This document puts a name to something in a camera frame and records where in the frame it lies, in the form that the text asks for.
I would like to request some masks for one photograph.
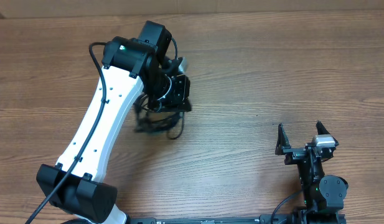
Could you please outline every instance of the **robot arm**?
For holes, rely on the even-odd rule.
[[[171,40],[176,47],[164,26],[147,21],[138,39],[115,37],[105,44],[102,68],[90,49],[96,67],[101,69],[101,79],[77,133],[55,167],[41,165],[37,182],[47,198],[26,223],[30,223],[48,201],[92,223],[124,224],[127,221],[115,205],[117,189],[103,184],[103,180],[111,149],[129,109],[135,101],[139,100],[139,104],[148,99],[148,108],[144,109],[154,113],[179,114],[191,110],[187,100],[190,81],[184,74],[186,60],[166,57]],[[142,91],[143,100],[139,97]],[[141,107],[137,106],[136,111],[139,117]],[[165,128],[152,128],[148,118],[139,119],[137,122],[142,127],[138,130],[147,131],[144,124],[150,124],[149,132],[168,130],[178,121],[174,118],[165,119],[171,122]]]

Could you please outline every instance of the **wood grain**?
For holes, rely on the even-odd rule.
[[[384,9],[384,0],[0,0],[5,18]]]
[[[299,188],[297,168],[274,155],[277,125],[298,147],[320,119],[340,142],[324,170],[350,184],[342,212],[349,223],[384,223],[384,11],[0,20],[0,223],[24,223],[44,198],[36,172],[63,153],[97,84],[88,44],[136,37],[148,19],[187,57],[194,110],[176,141],[133,133],[128,115],[105,180],[120,209],[272,212]],[[71,218],[48,205],[35,223]]]

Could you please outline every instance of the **wooden table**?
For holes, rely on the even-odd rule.
[[[128,115],[105,179],[120,209],[271,213],[299,188],[297,167],[274,155],[278,124],[299,147],[319,119],[340,142],[324,171],[350,184],[342,213],[384,223],[384,11],[0,20],[0,223],[24,223],[44,198],[37,170],[63,153],[98,81],[88,44],[137,37],[146,20],[165,24],[187,57],[193,111],[176,141],[135,134]],[[72,217],[48,205],[35,223]]]

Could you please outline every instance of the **wall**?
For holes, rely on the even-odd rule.
[[[384,9],[384,0],[0,0],[0,17]]]

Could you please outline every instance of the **tabletop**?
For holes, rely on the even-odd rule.
[[[36,173],[66,149],[98,82],[88,45],[137,37],[146,20],[164,24],[187,58],[193,111],[175,141],[134,133],[127,115],[105,179],[121,210],[271,213],[301,188],[297,167],[274,155],[278,124],[301,147],[321,120],[340,142],[324,172],[349,182],[342,213],[384,223],[384,11],[0,20],[0,223],[24,223],[44,199]],[[35,223],[72,218],[47,205]]]

